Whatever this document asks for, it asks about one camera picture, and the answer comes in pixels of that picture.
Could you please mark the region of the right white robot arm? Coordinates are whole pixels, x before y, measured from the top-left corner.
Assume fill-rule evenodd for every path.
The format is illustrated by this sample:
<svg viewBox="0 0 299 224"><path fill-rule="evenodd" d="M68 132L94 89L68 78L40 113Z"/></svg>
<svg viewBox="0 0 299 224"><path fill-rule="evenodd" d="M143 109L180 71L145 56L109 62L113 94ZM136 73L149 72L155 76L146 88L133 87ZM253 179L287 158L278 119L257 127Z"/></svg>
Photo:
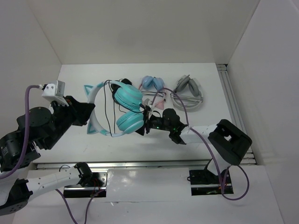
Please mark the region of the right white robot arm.
<svg viewBox="0 0 299 224"><path fill-rule="evenodd" d="M143 113L144 124L136 132L144 136L151 129L168 131L169 138L176 144L187 145L203 143L212 145L217 153L213 154L204 171L204 178L209 183L216 182L230 166L240 165L252 139L227 119L209 126L188 126L180 121L174 109L165 109L161 117Z"/></svg>

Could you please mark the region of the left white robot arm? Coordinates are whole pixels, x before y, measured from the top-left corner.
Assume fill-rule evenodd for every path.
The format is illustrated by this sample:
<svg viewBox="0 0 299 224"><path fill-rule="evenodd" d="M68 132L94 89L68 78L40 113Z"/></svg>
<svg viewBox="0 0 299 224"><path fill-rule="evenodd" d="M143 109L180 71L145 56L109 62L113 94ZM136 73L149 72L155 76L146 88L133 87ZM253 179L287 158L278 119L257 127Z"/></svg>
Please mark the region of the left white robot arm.
<svg viewBox="0 0 299 224"><path fill-rule="evenodd" d="M0 214L8 215L24 208L32 199L68 185L87 186L93 173L86 162L79 162L62 173L36 179L20 179L18 172L41 155L37 149L50 150L71 126L87 124L93 103L80 103L72 96L64 98L67 106L52 101L51 112L45 107L29 109L17 118L18 129L0 140L0 171L6 175L0 184Z"/></svg>

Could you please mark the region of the teal cat-ear headphones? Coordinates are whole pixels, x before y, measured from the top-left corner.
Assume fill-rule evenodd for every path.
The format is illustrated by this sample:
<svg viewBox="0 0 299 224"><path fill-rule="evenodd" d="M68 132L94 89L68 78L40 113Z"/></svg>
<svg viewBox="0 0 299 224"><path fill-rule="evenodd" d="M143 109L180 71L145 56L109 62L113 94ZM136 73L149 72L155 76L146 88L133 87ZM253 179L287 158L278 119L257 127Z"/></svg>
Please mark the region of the teal cat-ear headphones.
<svg viewBox="0 0 299 224"><path fill-rule="evenodd" d="M101 82L96 86L84 85L87 102L93 104L98 92L108 84L113 84L118 87L114 94L114 98L119 105L128 110L128 112L123 114L116 121L120 133L111 133L103 128L96 117L95 111L92 111L87 126L87 134L100 133L105 136L110 135L111 137L120 137L137 131L144 125L144 121L142 111L140 111L142 105L142 93L136 87L112 80Z"/></svg>

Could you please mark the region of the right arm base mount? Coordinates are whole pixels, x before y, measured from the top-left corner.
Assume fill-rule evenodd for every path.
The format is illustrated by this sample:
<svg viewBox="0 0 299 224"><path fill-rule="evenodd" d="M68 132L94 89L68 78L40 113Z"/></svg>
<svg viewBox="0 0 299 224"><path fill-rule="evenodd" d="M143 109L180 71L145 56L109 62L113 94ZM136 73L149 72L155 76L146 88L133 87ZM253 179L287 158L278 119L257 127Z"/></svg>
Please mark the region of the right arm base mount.
<svg viewBox="0 0 299 224"><path fill-rule="evenodd" d="M187 181L191 185L192 196L220 195L221 184L219 177L207 169L189 170Z"/></svg>

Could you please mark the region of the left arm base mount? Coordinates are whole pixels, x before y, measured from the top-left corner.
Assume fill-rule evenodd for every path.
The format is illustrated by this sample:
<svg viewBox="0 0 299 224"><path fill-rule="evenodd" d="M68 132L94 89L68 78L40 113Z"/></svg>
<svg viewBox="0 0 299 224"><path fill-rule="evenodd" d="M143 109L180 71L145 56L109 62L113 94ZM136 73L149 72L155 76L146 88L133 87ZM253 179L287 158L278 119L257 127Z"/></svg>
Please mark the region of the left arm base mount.
<svg viewBox="0 0 299 224"><path fill-rule="evenodd" d="M92 171L86 162L74 165L79 169L80 182L64 187L65 198L106 197L107 171Z"/></svg>

